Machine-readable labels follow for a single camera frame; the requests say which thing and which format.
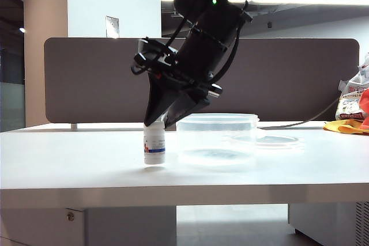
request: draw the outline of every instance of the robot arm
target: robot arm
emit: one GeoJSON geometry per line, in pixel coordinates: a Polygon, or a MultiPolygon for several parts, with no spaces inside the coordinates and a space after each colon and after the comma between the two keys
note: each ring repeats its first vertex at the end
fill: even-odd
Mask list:
{"type": "Polygon", "coordinates": [[[165,114],[165,127],[210,104],[208,96],[219,97],[222,88],[215,83],[230,67],[236,54],[243,24],[252,18],[228,0],[174,0],[182,23],[166,44],[145,38],[139,40],[138,54],[131,67],[135,75],[148,72],[149,102],[144,123],[151,125],[165,114]],[[177,51],[170,47],[185,23],[192,26],[177,51]],[[235,40],[222,69],[214,70],[235,40]]]}

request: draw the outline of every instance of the plastic bag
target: plastic bag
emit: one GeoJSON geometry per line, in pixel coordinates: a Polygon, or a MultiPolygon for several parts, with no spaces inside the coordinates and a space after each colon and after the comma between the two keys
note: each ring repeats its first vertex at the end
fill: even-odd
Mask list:
{"type": "Polygon", "coordinates": [[[368,114],[359,107],[359,100],[364,90],[369,88],[369,53],[365,63],[359,66],[359,72],[345,86],[341,87],[341,97],[336,110],[336,119],[364,120],[368,114]]]}

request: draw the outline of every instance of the small bottle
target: small bottle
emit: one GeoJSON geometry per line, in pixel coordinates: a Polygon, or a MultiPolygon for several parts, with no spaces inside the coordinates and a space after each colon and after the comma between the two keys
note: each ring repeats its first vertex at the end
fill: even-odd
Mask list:
{"type": "Polygon", "coordinates": [[[165,161],[164,122],[156,120],[150,126],[144,125],[144,153],[146,164],[162,164],[165,161]]]}

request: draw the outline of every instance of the desk partition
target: desk partition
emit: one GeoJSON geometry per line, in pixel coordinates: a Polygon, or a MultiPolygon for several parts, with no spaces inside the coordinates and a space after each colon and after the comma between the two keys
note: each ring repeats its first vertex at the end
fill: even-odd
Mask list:
{"type": "MultiPolygon", "coordinates": [[[[180,47],[183,39],[176,39],[180,47]]],[[[130,71],[137,39],[50,38],[45,42],[46,116],[53,123],[142,122],[147,74],[130,71]]],[[[224,89],[201,112],[256,113],[261,120],[308,119],[357,72],[353,39],[240,39],[219,81],[224,89]]],[[[332,107],[320,119],[333,119],[332,107]]]]}

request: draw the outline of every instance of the white table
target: white table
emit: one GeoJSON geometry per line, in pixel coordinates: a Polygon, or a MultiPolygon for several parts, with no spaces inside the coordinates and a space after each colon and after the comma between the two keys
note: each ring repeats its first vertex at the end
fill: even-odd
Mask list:
{"type": "Polygon", "coordinates": [[[369,200],[369,137],[324,131],[321,125],[267,131],[271,136],[298,138],[300,145],[258,150],[250,163],[221,167],[179,163],[176,132],[166,133],[168,162],[144,165],[142,131],[132,131],[141,124],[81,124],[78,131],[71,131],[67,124],[48,124],[2,133],[1,207],[91,209],[369,200]]]}

